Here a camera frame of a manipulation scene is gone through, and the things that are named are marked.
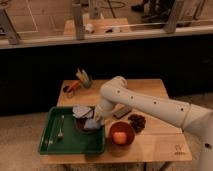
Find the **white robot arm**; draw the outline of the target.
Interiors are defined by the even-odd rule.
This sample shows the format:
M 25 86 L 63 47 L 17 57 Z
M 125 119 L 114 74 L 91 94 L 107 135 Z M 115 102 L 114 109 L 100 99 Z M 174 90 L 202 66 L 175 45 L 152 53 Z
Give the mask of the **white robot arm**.
M 117 104 L 123 104 L 179 127 L 201 139 L 198 171 L 213 169 L 213 110 L 187 102 L 144 95 L 127 88 L 127 80 L 116 76 L 100 87 L 94 119 L 104 123 Z

